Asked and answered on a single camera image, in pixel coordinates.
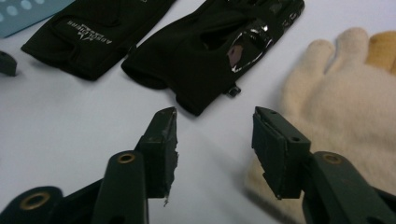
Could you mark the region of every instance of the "fingerless glove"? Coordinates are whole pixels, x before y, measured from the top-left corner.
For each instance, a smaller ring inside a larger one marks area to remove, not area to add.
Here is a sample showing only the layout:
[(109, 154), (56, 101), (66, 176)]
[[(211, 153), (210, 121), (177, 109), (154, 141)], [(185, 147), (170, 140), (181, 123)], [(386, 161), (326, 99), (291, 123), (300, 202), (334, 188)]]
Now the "fingerless glove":
[(175, 0), (77, 0), (22, 46), (43, 63), (96, 80), (122, 59)]
[(170, 88), (198, 116), (293, 24), (303, 0), (206, 0), (164, 27), (121, 65), (136, 82)]

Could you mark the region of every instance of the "printed logo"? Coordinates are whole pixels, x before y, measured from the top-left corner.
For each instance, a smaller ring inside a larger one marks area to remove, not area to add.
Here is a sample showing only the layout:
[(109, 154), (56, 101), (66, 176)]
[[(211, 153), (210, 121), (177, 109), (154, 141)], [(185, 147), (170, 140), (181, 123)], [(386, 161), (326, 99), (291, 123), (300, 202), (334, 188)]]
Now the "printed logo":
[(78, 30), (78, 35), (80, 40), (89, 40), (89, 41), (96, 40), (106, 44), (111, 44), (113, 42), (112, 40), (105, 38), (104, 35), (96, 33), (90, 27), (84, 24), (77, 24), (73, 21), (69, 21), (67, 25), (70, 25), (76, 28), (76, 30)]

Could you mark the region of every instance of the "screw hole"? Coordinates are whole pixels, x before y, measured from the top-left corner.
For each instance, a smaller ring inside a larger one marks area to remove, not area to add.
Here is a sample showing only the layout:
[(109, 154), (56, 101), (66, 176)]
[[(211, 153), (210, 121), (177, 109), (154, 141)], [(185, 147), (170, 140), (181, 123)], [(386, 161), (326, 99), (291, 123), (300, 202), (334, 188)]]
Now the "screw hole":
[(298, 137), (292, 137), (292, 138), (291, 138), (291, 141), (294, 141), (294, 142), (300, 142), (300, 141), (301, 141), (301, 139), (300, 139), (300, 138), (298, 138)]
[(119, 163), (128, 163), (134, 160), (134, 154), (125, 153), (119, 156)]
[(334, 156), (332, 154), (324, 154), (323, 155), (323, 159), (331, 164), (340, 164), (341, 163), (341, 159), (337, 156)]
[(50, 195), (47, 192), (38, 192), (23, 199), (20, 208), (22, 210), (33, 210), (46, 203), (49, 199)]

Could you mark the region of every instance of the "black plastic part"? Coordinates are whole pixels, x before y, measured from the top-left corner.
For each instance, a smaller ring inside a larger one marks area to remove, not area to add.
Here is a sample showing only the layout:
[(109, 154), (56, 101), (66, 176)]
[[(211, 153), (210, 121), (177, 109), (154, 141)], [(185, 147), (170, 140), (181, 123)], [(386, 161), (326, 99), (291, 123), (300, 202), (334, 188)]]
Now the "black plastic part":
[(30, 189), (16, 197), (0, 215), (1, 224), (50, 224), (52, 214), (62, 200), (55, 187)]
[(137, 151), (124, 151), (112, 156), (91, 224), (146, 224), (148, 220), (143, 156)]
[(376, 189), (378, 196), (384, 201), (385, 204), (393, 211), (396, 216), (396, 196), (385, 192), (382, 189)]
[(102, 179), (64, 198), (53, 224), (88, 224), (91, 222)]
[(177, 111), (169, 107), (157, 112), (135, 150), (145, 157), (149, 198), (169, 195), (177, 167)]
[(252, 147), (264, 169), (264, 178), (278, 199), (299, 198), (299, 177), (309, 158), (311, 142), (277, 112), (256, 107)]
[(307, 223), (396, 223), (395, 214), (346, 158), (316, 152), (307, 169), (317, 193), (304, 196)]
[(11, 55), (0, 50), (0, 73), (15, 77), (17, 75), (17, 61)]
[(225, 93), (234, 98), (237, 94), (241, 93), (241, 89), (237, 87), (236, 85), (233, 85), (229, 90), (227, 90)]

